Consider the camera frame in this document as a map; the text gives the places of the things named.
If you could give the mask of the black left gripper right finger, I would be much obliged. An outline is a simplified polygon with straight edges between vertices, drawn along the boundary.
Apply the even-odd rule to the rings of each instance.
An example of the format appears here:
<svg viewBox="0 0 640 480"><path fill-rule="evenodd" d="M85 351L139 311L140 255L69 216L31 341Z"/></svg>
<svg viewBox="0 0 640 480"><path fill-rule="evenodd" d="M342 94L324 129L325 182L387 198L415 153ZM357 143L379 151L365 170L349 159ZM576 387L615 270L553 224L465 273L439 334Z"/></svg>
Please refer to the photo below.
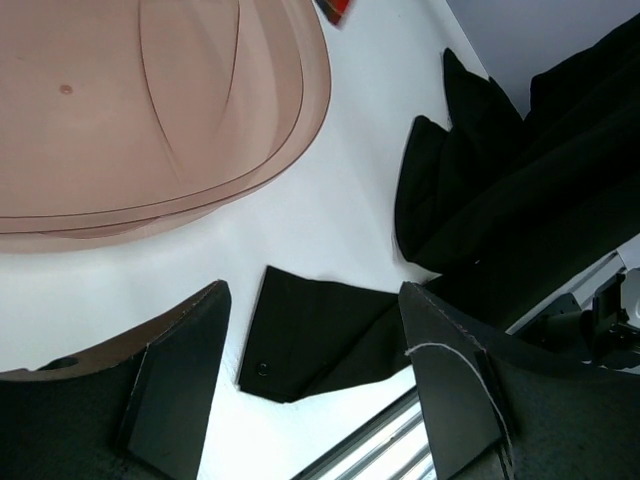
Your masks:
<svg viewBox="0 0 640 480"><path fill-rule="evenodd" d="M440 479L635 479L639 378L547 352L405 283L399 306Z"/></svg>

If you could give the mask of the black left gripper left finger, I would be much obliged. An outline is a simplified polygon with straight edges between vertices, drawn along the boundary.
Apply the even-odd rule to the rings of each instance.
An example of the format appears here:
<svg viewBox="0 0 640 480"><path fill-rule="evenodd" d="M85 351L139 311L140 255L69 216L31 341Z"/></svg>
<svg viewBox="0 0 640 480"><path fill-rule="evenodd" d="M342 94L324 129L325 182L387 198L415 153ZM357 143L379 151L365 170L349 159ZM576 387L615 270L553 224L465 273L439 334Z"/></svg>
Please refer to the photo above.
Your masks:
<svg viewBox="0 0 640 480"><path fill-rule="evenodd" d="M169 311L1 375L5 479L193 479L231 310L217 280Z"/></svg>

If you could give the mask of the black shirt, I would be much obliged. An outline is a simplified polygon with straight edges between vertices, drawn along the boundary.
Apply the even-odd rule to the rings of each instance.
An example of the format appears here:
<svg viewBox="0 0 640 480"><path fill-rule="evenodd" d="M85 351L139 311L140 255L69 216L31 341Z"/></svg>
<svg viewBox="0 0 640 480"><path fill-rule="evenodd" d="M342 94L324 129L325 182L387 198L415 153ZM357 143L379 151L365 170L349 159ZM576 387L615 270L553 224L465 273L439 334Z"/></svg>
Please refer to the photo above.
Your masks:
<svg viewBox="0 0 640 480"><path fill-rule="evenodd" d="M451 125L414 119L394 230L427 288L507 328L639 231L639 21L533 77L520 115L492 78L442 55ZM394 294L265 271L238 384L278 403L408 365Z"/></svg>

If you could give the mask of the red plaid shirt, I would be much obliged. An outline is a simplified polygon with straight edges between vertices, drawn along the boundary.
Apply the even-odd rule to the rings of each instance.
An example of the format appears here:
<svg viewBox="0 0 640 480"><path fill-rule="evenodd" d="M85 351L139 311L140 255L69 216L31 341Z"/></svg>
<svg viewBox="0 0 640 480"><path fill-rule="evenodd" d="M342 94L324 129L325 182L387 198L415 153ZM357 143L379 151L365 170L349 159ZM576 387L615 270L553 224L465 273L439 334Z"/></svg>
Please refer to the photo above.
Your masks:
<svg viewBox="0 0 640 480"><path fill-rule="evenodd" d="M339 27L346 19L352 0L315 0L326 20L333 26Z"/></svg>

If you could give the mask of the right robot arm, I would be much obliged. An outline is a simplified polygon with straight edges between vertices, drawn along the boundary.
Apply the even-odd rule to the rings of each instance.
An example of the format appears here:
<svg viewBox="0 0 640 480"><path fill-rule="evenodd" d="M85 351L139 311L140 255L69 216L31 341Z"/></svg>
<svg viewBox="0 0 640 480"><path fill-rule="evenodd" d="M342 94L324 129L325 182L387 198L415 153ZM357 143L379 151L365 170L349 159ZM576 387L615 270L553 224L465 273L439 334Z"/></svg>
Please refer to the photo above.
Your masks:
<svg viewBox="0 0 640 480"><path fill-rule="evenodd" d="M526 343L639 373L639 269L616 252L576 275L507 329Z"/></svg>

